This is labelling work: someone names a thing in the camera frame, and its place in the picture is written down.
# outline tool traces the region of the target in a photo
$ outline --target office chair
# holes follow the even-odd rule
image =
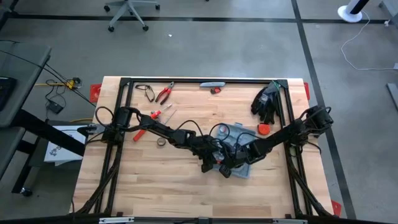
[[[142,24],[142,29],[144,31],[148,31],[149,27],[147,25],[145,25],[144,21],[142,21],[141,17],[139,16],[139,14],[137,13],[136,9],[134,8],[133,3],[134,2],[138,2],[138,3],[148,3],[148,4],[155,4],[155,8],[156,10],[160,10],[160,4],[158,4],[155,1],[133,1],[133,0],[122,0],[122,1],[116,1],[116,2],[109,2],[106,3],[104,6],[104,9],[106,12],[109,12],[111,10],[111,8],[109,8],[110,6],[120,6],[120,9],[118,10],[118,12],[116,13],[116,15],[112,18],[111,22],[109,22],[109,27],[108,30],[110,32],[114,31],[114,23],[120,19],[121,16],[123,16],[123,14],[126,11],[130,12],[130,15],[134,15],[138,21]]]

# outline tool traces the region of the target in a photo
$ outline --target robotic arm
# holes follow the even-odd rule
[[[141,114],[135,108],[121,107],[117,110],[112,123],[116,129],[108,129],[103,138],[109,139],[110,137],[117,141],[120,131],[132,132],[145,129],[167,139],[176,148],[192,151],[194,156],[203,160],[202,172],[208,172],[213,168],[213,164],[219,164],[221,174],[228,178],[232,168],[240,167],[244,163],[253,164],[264,159],[273,147],[282,142],[287,142],[291,146],[303,146],[307,143],[309,134],[321,135],[333,123],[329,112],[330,107],[314,106],[304,111],[290,125],[268,138],[256,139],[242,146],[239,144],[232,146],[207,134],[196,136],[196,132],[192,130],[172,129],[148,115]],[[134,113],[139,125],[129,128],[129,122]],[[224,159],[218,161],[213,155],[215,152],[221,153]]]

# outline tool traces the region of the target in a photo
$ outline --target white paper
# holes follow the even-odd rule
[[[63,131],[65,134],[68,134],[72,138],[76,139],[77,141],[80,141],[81,143],[85,143],[86,137],[82,134],[80,134],[77,129],[80,127],[85,127],[85,125],[80,125],[80,126],[54,126],[54,128],[57,128],[60,131]],[[44,157],[44,162],[55,162],[55,165],[58,166],[60,164],[69,162],[69,161],[75,161],[75,160],[81,160],[83,157],[79,156],[78,154],[75,154],[65,148],[62,148],[60,146],[57,146],[56,144],[49,142],[47,146],[47,151],[45,153]]]

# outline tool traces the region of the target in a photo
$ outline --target power adapter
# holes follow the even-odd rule
[[[55,114],[59,114],[63,110],[63,107],[61,105],[52,100],[49,100],[49,103],[46,106],[46,108]]]

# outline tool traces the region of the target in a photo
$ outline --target white cable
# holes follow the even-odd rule
[[[343,55],[344,55],[344,59],[345,59],[353,68],[355,68],[356,70],[359,70],[359,71],[363,71],[363,70],[395,70],[394,68],[356,68],[356,67],[347,59],[347,56],[346,56],[346,54],[344,53],[343,47],[344,47],[348,42],[350,42],[350,41],[354,40],[355,38],[357,38],[357,36],[359,36],[359,35],[361,34],[362,30],[363,30],[363,29],[370,23],[370,21],[371,21],[371,19],[369,18],[368,14],[367,14],[365,11],[363,11],[363,12],[365,13],[366,17],[368,17],[368,22],[365,24],[365,26],[362,26],[362,28],[361,28],[361,30],[359,31],[358,34],[356,34],[356,35],[355,35],[353,38],[351,38],[350,40],[347,40],[347,41],[343,44],[343,46],[341,46],[340,50],[341,50],[341,53],[343,53]]]

